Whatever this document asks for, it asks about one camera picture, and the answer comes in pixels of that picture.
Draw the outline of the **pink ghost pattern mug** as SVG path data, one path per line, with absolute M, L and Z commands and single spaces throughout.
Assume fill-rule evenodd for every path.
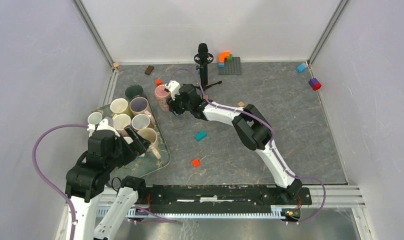
M 157 86 L 154 90 L 154 95 L 159 107 L 164 111 L 169 111 L 167 100 L 171 96 L 171 93 L 166 91 L 166 86 L 164 84 Z

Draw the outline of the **salmon flower mug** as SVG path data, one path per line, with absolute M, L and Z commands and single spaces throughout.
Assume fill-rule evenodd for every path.
M 131 127 L 139 131 L 144 128 L 152 128 L 155 124 L 155 119 L 151 114 L 137 114 L 131 119 Z

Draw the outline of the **pink octagonal mug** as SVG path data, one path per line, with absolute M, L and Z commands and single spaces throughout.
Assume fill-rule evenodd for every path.
M 125 130 L 125 127 L 129 127 L 131 124 L 131 117 L 125 113 L 118 114 L 113 118 L 113 127 L 123 137 L 128 137 L 129 134 Z

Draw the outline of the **iridescent pink mug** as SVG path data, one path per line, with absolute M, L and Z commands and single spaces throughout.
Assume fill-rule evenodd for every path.
M 133 116 L 146 114 L 146 112 L 150 114 L 153 113 L 149 101 L 142 96 L 133 98 L 129 104 L 129 109 L 131 110 Z

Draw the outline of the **yellow-green octagonal mug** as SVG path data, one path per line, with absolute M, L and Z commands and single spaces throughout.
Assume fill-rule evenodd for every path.
M 125 98 L 117 98 L 113 100 L 109 108 L 116 115 L 126 114 L 129 117 L 133 116 L 133 113 L 129 106 L 129 101 Z

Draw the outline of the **small grey-blue mug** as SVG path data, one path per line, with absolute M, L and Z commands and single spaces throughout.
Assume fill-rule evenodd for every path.
M 102 120 L 103 120 L 103 115 L 98 111 L 92 112 L 87 117 L 87 123 L 89 125 L 98 125 Z

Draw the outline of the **dark green mug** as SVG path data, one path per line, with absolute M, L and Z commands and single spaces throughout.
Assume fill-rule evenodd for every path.
M 125 97 L 127 99 L 129 99 L 130 101 L 137 97 L 147 98 L 143 87 L 138 84 L 133 84 L 133 85 L 130 85 L 129 87 L 127 87 L 124 94 L 125 94 Z

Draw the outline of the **tall seashell cream mug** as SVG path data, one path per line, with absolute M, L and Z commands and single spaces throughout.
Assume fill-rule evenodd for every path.
M 152 153 L 158 160 L 162 158 L 159 150 L 159 138 L 157 132 L 149 127 L 140 129 L 137 134 L 150 142 L 147 153 Z

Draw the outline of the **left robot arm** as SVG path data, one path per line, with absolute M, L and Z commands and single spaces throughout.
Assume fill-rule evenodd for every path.
M 115 129 L 95 130 L 87 141 L 87 151 L 66 174 L 65 193 L 74 207 L 69 232 L 75 240 L 112 240 L 131 207 L 147 198 L 145 180 L 126 176 L 108 212 L 95 224 L 111 172 L 143 155 L 151 145 L 133 128 L 126 127 L 125 131 L 129 140 Z

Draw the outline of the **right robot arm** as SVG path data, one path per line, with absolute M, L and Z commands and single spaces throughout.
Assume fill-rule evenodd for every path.
M 242 144 L 256 152 L 273 175 L 275 184 L 279 187 L 279 199 L 285 204 L 292 204 L 299 198 L 302 182 L 279 153 L 272 127 L 254 105 L 222 105 L 198 93 L 197 86 L 180 85 L 177 81 L 167 84 L 165 90 L 170 93 L 166 101 L 169 110 L 175 115 L 190 112 L 196 119 L 234 127 Z

